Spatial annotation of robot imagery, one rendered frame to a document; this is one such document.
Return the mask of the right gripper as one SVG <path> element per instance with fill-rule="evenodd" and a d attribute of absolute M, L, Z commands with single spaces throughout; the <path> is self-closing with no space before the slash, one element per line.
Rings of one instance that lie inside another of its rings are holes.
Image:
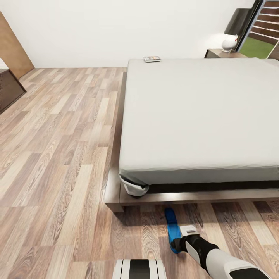
<path fill-rule="evenodd" d="M 172 248 L 175 248 L 177 252 L 181 252 L 181 251 L 185 251 L 187 252 L 187 250 L 184 247 L 184 240 L 187 237 L 182 237 L 182 238 L 174 238 L 174 240 L 171 242 L 171 246 Z"/>

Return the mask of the sandal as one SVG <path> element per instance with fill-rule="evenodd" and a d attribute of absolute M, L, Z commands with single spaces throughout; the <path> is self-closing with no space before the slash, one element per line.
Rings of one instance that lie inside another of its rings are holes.
<path fill-rule="evenodd" d="M 180 228 L 178 226 L 176 216 L 175 216 L 173 209 L 166 208 L 165 216 L 166 216 L 167 223 L 168 223 L 167 228 L 168 228 L 169 244 L 170 244 L 171 250 L 174 253 L 179 254 L 180 252 L 177 252 L 176 249 L 172 248 L 172 246 L 171 246 L 171 242 L 174 240 L 174 238 L 181 238 L 181 233 L 179 232 Z"/>

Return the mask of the robot trunk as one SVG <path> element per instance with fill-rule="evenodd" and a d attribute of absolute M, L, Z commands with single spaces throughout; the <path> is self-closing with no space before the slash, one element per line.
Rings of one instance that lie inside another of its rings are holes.
<path fill-rule="evenodd" d="M 161 259 L 118 259 L 112 279 L 167 279 Z"/>

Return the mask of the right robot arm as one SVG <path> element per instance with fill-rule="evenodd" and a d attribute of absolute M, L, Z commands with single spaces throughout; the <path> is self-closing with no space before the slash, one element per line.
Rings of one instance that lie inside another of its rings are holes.
<path fill-rule="evenodd" d="M 194 226 L 180 226 L 181 238 L 174 238 L 172 248 L 188 252 L 212 279 L 272 279 L 255 265 L 233 257 L 194 233 Z"/>

